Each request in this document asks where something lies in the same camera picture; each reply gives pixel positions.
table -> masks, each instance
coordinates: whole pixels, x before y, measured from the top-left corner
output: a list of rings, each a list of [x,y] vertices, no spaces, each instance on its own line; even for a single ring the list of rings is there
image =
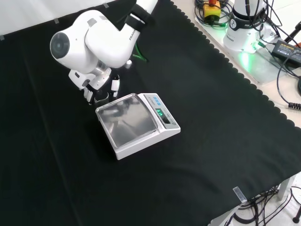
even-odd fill
[[[194,0],[173,0],[174,4],[185,13],[185,15],[188,17],[189,20],[200,30],[203,31],[203,28],[195,21],[195,14],[194,14]],[[278,13],[280,19],[283,21],[284,26],[282,27],[283,30],[285,30],[288,34],[294,30],[294,26],[301,20],[300,14],[297,12],[292,12],[289,8],[283,8],[284,4],[282,1],[275,1],[275,9]],[[300,39],[301,33],[299,33],[296,37],[296,40],[298,41],[298,38]],[[210,40],[212,44],[214,44],[214,40],[211,40],[210,37],[207,37],[207,39]],[[215,48],[217,48],[220,52],[222,52],[224,55],[228,56],[228,54],[223,50],[218,48],[217,45],[214,45]],[[246,78],[248,78],[243,70],[240,69],[239,65],[236,64],[233,60],[231,60],[231,57],[228,56],[228,59],[231,64],[234,65],[234,67],[242,73]],[[301,103],[301,96],[297,92],[297,83],[298,80],[291,76],[285,76],[283,78],[279,79],[279,87],[281,89],[281,93],[287,100],[293,103]],[[299,111],[295,111],[292,109],[288,109],[287,103],[282,100],[280,95],[277,91],[276,81],[270,82],[265,85],[256,84],[257,88],[260,89],[264,95],[269,97],[269,100],[273,101],[276,107],[278,107],[281,110],[281,113],[285,114],[289,120],[292,120],[295,123],[295,126],[298,126],[301,128],[301,113]]]
[[[117,22],[134,2],[95,9]],[[301,131],[169,0],[138,41],[149,63],[118,70],[120,94],[158,93],[182,131],[116,161],[94,109],[49,52],[80,13],[0,42],[1,224],[205,225],[239,205],[234,187],[251,198],[301,171]]]
[[[187,1],[182,1],[182,0],[173,0],[174,4],[182,11],[185,13],[185,15],[188,17],[189,20],[191,20],[191,22],[200,30],[200,31],[204,31],[204,29],[196,22],[195,20],[195,14],[194,14],[194,0],[187,0]],[[298,23],[298,21],[301,19],[301,16],[296,14],[295,17],[293,15],[293,18],[296,18],[296,20],[292,23],[291,21],[287,20],[287,13],[290,12],[289,9],[284,9],[283,10],[283,6],[278,6],[277,4],[279,4],[281,2],[277,2],[275,1],[275,8],[279,7],[279,10],[276,9],[276,12],[280,15],[280,19],[282,20],[281,15],[284,18],[284,27],[282,29],[284,29],[285,31],[288,31],[288,33],[290,33],[293,30],[292,25],[294,23]],[[207,37],[207,39],[210,40],[210,42],[214,45],[215,48],[217,48],[220,52],[222,52],[226,57],[228,57],[229,62],[233,64],[233,66],[244,75],[245,78],[250,79],[250,82],[252,84],[254,84],[253,79],[249,78],[248,75],[246,75],[243,70],[240,68],[240,65],[236,64],[231,57],[227,54],[226,51],[224,51],[223,49],[220,49],[218,45],[215,45],[215,40],[211,39],[210,36]],[[295,70],[296,73],[298,75],[301,75],[301,69],[297,69]],[[296,80],[295,78],[293,78],[292,76],[285,76],[283,78],[279,79],[279,86],[281,89],[281,93],[286,97],[286,99],[288,99],[291,102],[294,103],[301,103],[301,96],[299,95],[298,91],[297,91],[297,82],[298,80]],[[266,95],[269,100],[273,101],[273,103],[275,104],[276,107],[278,107],[281,110],[281,113],[285,114],[287,116],[287,118],[289,120],[292,120],[295,124],[295,126],[301,128],[301,112],[300,111],[296,111],[296,110],[292,110],[292,109],[288,109],[287,107],[287,103],[284,102],[282,100],[282,98],[280,97],[280,95],[278,94],[277,91],[277,85],[276,85],[276,81],[270,82],[268,84],[265,85],[261,85],[261,84],[256,84],[257,88],[260,89],[264,95]],[[280,191],[278,194],[279,200],[282,201],[284,197],[286,197],[286,195],[289,192],[290,187],[293,184],[293,181],[295,179],[295,176],[292,176],[291,178],[287,179],[286,181],[284,181],[283,183],[281,183],[281,187],[280,187]],[[223,226],[225,224],[225,222],[230,218],[231,215],[233,215],[233,213],[238,209],[239,207],[237,206],[236,208],[232,209],[231,211],[226,212],[225,214],[223,214],[222,216],[220,216],[219,218],[215,219],[214,221],[212,221],[211,226]]]

black strap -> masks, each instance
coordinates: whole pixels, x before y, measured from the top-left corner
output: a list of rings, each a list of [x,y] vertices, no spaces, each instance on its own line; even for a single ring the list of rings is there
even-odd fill
[[[137,4],[133,6],[131,14],[141,19],[144,23],[130,15],[127,16],[125,23],[139,32],[141,32],[146,25],[155,24],[155,20],[152,16]]]
[[[144,21],[146,24],[154,24],[155,20],[151,14],[146,12],[141,6],[135,4],[132,8],[132,14]]]
[[[146,24],[142,23],[136,18],[133,18],[132,16],[127,16],[125,23],[139,32],[141,32],[146,26]]]

wall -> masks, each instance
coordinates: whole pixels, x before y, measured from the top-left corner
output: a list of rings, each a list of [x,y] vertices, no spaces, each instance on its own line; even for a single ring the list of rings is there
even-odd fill
[[[0,35],[114,0],[0,0]]]

power adapter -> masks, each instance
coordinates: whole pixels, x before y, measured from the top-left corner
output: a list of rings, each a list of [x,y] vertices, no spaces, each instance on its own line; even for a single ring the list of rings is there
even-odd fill
[[[301,66],[301,49],[290,45],[284,41],[278,40],[273,51],[272,56],[277,57],[281,60],[286,60],[288,56],[294,52],[300,52],[300,54],[295,54],[287,60],[289,63]]]

scale label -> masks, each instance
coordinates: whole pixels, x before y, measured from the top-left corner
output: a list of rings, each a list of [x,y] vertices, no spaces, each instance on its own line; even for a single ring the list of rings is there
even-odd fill
[[[144,96],[166,129],[179,128],[179,125],[157,94],[144,94]]]

